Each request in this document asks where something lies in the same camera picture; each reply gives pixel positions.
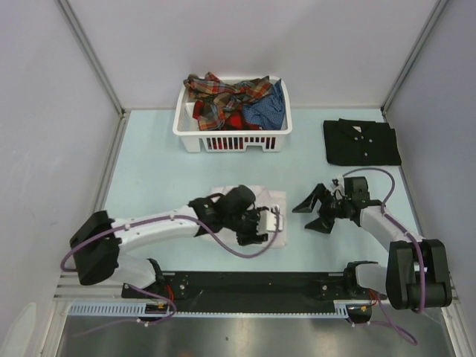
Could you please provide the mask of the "white long sleeve shirt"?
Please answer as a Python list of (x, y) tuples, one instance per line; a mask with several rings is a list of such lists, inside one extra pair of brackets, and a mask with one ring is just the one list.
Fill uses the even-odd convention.
[[(234, 186), (218, 186), (212, 187), (211, 193), (228, 193)], [(256, 196), (255, 205), (257, 207), (274, 207), (278, 206), (280, 210), (280, 233), (278, 233), (276, 239), (274, 240), (271, 248), (283, 248), (286, 245), (286, 192), (285, 191), (277, 191), (277, 190), (268, 190), (265, 186), (257, 186), (251, 185), (248, 186), (250, 190)], [(216, 234), (220, 240), (225, 243), (229, 248), (245, 248), (245, 246), (239, 246), (236, 238), (236, 234), (233, 231), (230, 231), (227, 228), (223, 228), (219, 233)], [(205, 234), (204, 236), (200, 236), (200, 239), (208, 242), (216, 242), (215, 239), (210, 234)], [(259, 249), (266, 246), (268, 242), (254, 244), (255, 246), (259, 247)]]

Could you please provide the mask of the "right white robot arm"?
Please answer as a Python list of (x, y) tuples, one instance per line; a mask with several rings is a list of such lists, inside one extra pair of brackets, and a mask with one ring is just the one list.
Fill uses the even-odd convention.
[(361, 298), (372, 289), (385, 295), (394, 309), (421, 313), (451, 305), (453, 295), (446, 247), (438, 239), (411, 232), (386, 208), (372, 199), (364, 176), (342, 176), (327, 188), (319, 183), (296, 207), (295, 213), (315, 211), (307, 230), (330, 234), (336, 220), (347, 219), (373, 236), (387, 251), (387, 264), (353, 264), (354, 273), (343, 279), (344, 292)]

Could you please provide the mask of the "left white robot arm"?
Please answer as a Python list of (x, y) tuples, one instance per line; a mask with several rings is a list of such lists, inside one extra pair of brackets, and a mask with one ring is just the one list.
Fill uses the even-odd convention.
[(163, 292), (164, 278), (153, 258), (131, 256), (131, 251), (176, 238), (210, 235), (225, 250), (218, 236), (234, 233), (239, 245), (270, 245), (280, 229), (278, 210), (258, 206), (256, 195), (245, 185), (227, 193), (213, 193), (191, 200), (167, 213), (135, 219), (113, 219), (105, 210), (93, 213), (70, 239), (67, 259), (80, 285), (94, 286), (106, 280), (139, 288), (146, 296)]

